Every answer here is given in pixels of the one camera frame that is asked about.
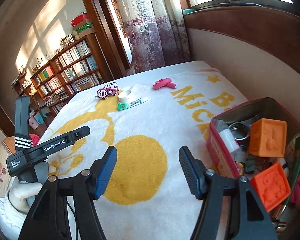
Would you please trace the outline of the white gloved left hand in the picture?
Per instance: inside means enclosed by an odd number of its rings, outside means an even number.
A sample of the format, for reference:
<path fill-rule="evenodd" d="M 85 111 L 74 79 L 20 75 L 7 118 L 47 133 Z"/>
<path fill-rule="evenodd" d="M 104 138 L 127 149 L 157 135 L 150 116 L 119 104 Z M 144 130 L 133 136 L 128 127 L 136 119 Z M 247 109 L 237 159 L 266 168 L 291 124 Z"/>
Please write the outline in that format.
<path fill-rule="evenodd" d="M 21 183 L 18 178 L 15 177 L 12 186 L 7 191 L 7 199 L 17 211 L 27 214 L 30 210 L 27 199 L 35 197 L 42 187 L 43 184 L 40 182 Z"/>

